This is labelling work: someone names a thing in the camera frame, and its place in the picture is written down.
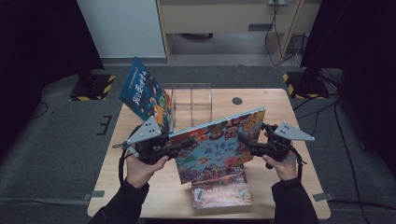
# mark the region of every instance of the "picture book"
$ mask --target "picture book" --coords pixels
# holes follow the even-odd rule
[[[191,193],[192,207],[197,209],[251,205],[243,164],[193,180]]]
[[[175,158],[181,184],[202,178],[205,173],[218,173],[251,161],[249,148],[238,141],[243,133],[251,140],[260,135],[264,107],[225,119],[191,127],[169,135],[172,144],[192,137],[192,145],[183,147]]]
[[[170,96],[135,57],[119,97],[143,121],[154,116],[163,133],[173,131]]]

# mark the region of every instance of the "blue book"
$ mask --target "blue book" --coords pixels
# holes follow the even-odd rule
[[[192,145],[182,148],[176,157],[181,184],[253,160],[249,148],[239,142],[238,134],[258,140],[264,115],[264,107],[259,107],[169,134],[172,144],[194,138]]]
[[[170,96],[137,57],[134,57],[119,98],[143,121],[154,116],[163,133],[173,131]]]

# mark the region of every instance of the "white wall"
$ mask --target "white wall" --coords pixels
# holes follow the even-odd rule
[[[101,58],[165,58],[155,0],[78,0]]]

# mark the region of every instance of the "yellow black hazard tape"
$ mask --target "yellow black hazard tape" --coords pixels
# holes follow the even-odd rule
[[[101,95],[97,95],[97,96],[85,96],[85,95],[79,95],[79,96],[75,96],[72,97],[70,96],[70,100],[71,101],[90,101],[90,100],[104,100],[107,97],[108,92],[111,89],[111,86],[113,85],[113,81],[114,78],[116,76],[111,75],[108,77],[108,81],[106,83],[106,86],[103,89],[103,93]]]
[[[289,91],[289,95],[291,99],[325,99],[325,97],[319,95],[319,94],[297,94],[290,82],[290,78],[288,76],[288,74],[283,74],[283,80],[286,83],[286,87],[288,88]]]

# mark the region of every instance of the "gray floor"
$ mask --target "gray floor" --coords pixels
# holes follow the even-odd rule
[[[286,89],[281,75],[288,71],[303,71],[297,66],[301,58],[296,58],[296,51],[291,50],[289,55],[293,57],[274,66],[263,37],[264,33],[214,35],[210,39],[178,35],[170,63],[146,60],[145,65],[162,83],[209,81],[214,88]],[[299,37],[294,40],[296,45],[300,44]],[[77,76],[64,78],[44,89],[42,101],[47,105],[39,105],[34,116],[43,115],[28,123],[0,167],[0,198],[67,199],[75,203],[80,202],[84,193],[93,190],[120,113],[121,103],[116,90],[123,85],[128,66],[128,63],[106,64],[106,70],[115,74],[116,79],[104,101],[68,101]],[[331,72],[340,76],[338,70]],[[327,87],[329,92],[335,92],[331,85],[327,84]],[[351,154],[361,199],[396,207],[394,176],[375,152],[361,150],[345,111],[338,106],[336,117],[331,107],[318,114],[318,119],[316,115],[300,118],[336,99],[333,96],[310,101],[295,110],[300,128],[314,133],[317,138],[307,146],[323,190],[338,200],[357,201],[346,148],[337,127],[338,118]],[[290,101],[295,107],[304,100]],[[106,122],[105,116],[111,116],[107,134],[98,135],[103,131],[100,124]],[[357,205],[330,203],[330,207],[332,216],[322,220],[323,224],[364,223]],[[1,203],[0,223],[86,223],[89,220],[86,211],[87,205]],[[396,219],[396,213],[388,209],[364,206],[364,211],[371,223],[394,223]]]

